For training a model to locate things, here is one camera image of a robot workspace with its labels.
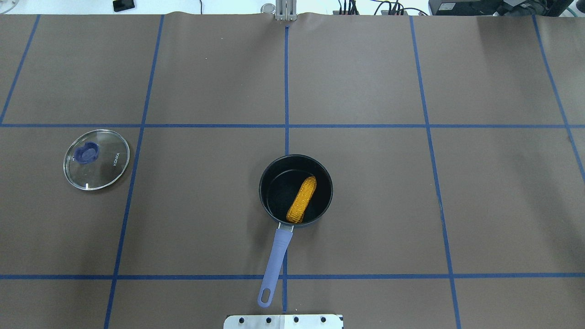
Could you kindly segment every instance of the purple handle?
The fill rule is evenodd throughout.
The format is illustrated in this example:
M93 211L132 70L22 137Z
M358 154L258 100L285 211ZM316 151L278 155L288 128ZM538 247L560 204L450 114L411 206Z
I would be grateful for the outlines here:
M278 275L280 274L280 268L283 265L284 254L287 251L288 244L291 242L293 233L284 229L277 229L274 234L274 243L272 244L272 251L270 252L270 258L268 259L268 265L266 265L266 272L262 279L262 285L260 286L260 293L258 294L258 305L260 307L268 307L272 303L274 297L274 290L276 289L276 283L278 282Z

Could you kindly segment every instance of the corn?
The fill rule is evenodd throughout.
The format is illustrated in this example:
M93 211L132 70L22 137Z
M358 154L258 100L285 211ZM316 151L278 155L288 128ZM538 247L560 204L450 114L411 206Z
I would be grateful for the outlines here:
M308 177L302 182L301 188L297 193L297 197L294 199L292 206L287 212L287 221L293 224L302 222L302 218L305 215L305 210L309 205L309 200L313 196L313 193L317 189L317 179L315 176Z

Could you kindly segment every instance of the blue tape line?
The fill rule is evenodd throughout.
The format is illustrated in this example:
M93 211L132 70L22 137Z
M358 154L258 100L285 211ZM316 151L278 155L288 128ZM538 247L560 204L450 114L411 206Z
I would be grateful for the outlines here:
M425 124L0 124L6 128L426 128ZM431 128L565 129L565 125L429 124ZM569 125L585 128L585 125Z
M538 23L536 22L536 16L532 15L532 23L534 24L534 31L536 32L536 38L538 39L538 46L541 49L542 60L545 63L546 73L549 76L550 84L552 85L552 90L555 93L556 103L559 106L560 114L563 117L563 122L565 123L565 128L567 129L567 134L569 135L569 140L571 141L571 147L573 148L573 153L575 155L575 159L577 160L577 165L579 166L579 171L581 172L581 178L585 183L585 169L583 169L583 164L581 162L581 157L579 156L579 151L577 150L577 145L575 145L575 139L573 138L573 133L571 133L571 127L569 126L569 121L567 120L567 115L565 114L565 109L563 108L563 103L560 101L559 91L556 88L555 79L552 76L552 72L550 71L550 66L548 64L548 60L546 59L546 53L544 45L542 44L542 38L540 30L538 29Z
M140 128L141 124L1 124L6 128Z
M449 248L449 237L447 235L447 224L445 222L445 212L443 210L443 198L441 197L441 187L439 185L439 176L437 174L437 167L435 162L435 150L433 148L433 141L431 135L431 126L429 124L429 114L426 107L426 98L425 98L425 88L422 83L422 73L421 73L421 62L418 57L418 48L417 48L417 35L414 29L414 21L412 20L412 16L409 16L410 20L410 31L412 34L412 46L414 48L414 58L417 65L417 75L418 75L418 87L421 91L421 102L422 102L422 112L425 116L425 125L426 125L426 138L429 143L429 151L431 153L431 164L433 167L433 177L435 179L435 192L437 195L437 200L439 201L439 210L441 212L441 224L443 226L443 243L445 244L445 256L447 258L447 269L449 271L449 282L451 285L451 296L453 299L453 311L455 313L455 324L457 329L461 329L461 319L459 317L459 302L457 301L457 290L455 287L455 279L453 278L453 265L451 262L451 251Z
M288 155L289 118L288 118L288 28L284 28L284 154Z
M279 276L283 280L283 313L288 309L288 250L284 253L283 275Z
M288 28L284 27L284 155L289 154L290 122L288 117ZM288 307L288 250L284 252L283 259L283 313Z
M118 275L118 280L262 280L262 277L262 275Z
M417 279L526 279L532 277L585 277L581 272L454 273L441 274L288 274L287 280L417 280ZM118 275L117 280L262 280L263 275ZM0 280L112 280L113 275L3 274Z
M145 124L146 128L284 128L280 124Z
M454 274L455 279L505 279L529 277L585 277L585 273L462 273Z
M69 275L69 274L4 274L0 280L112 280L111 275Z
M118 242L118 252L116 253L116 263L113 270L112 286L110 287L110 295L108 299L108 308L106 309L106 317L104 320L104 329L108 329L110 315L112 314L113 298L116 293L116 284L118 281L118 271L120 270L120 259L122 258L122 248L124 246L124 237L126 235L126 225L128 224L128 215L130 213L130 204L132 203L132 192L134 191L134 183L136 180L136 170L138 168L138 160L140 158L140 147L142 146L142 138L144 136L144 124L146 123L146 115L148 113L148 105L150 101L150 92L152 90L152 81L154 79L154 71L156 69L156 60L159 53L160 36L163 31L164 15L160 15L159 32L156 37L156 45L154 47L154 56L152 60L152 67L150 68L150 77L148 82L148 89L146 91L146 99L144 100L144 111L142 113L142 127L138 135L138 142L136 143L136 154L134 156L134 165L132 167L132 177L130 178L130 187L128 188L128 198L126 199L126 209L124 210L124 219L122 221L122 229L120 232L120 240Z
M289 274L289 280L448 279L449 274Z
M292 124L290 128L426 128L423 124Z
M431 128L520 128L520 129L563 129L564 125L473 125L473 124L430 124Z
M0 124L2 123L2 121L4 121L4 116L6 115L6 111L8 110L8 105L10 104L12 93L14 92L14 88L16 87L16 82L18 82L20 71L22 70L22 66L25 63L26 55L29 53L30 44L33 42L33 37L35 36L36 28L39 25L39 20L40 15L37 15L35 19L35 24L33 25L33 29L30 31L29 40L26 42L25 51L22 53L22 58L20 58L20 63L18 64L16 74L14 75L14 79L12 80L12 85L10 86L10 90L8 91L8 96L6 96L6 102L4 102L4 108L2 109L2 114L0 114Z

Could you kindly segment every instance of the lid knob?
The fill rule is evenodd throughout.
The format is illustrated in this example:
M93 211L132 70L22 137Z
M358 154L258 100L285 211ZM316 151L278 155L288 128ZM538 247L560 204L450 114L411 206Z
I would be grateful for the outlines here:
M94 142L86 142L84 146L75 149L73 157L82 165L94 162L99 155L99 146Z

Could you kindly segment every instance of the handle hole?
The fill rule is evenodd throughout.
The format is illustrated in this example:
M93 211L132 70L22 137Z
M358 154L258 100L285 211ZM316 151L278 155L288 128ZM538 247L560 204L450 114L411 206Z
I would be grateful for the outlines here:
M270 298L270 289L264 288L262 290L262 298L260 299L262 303L268 303L268 299Z

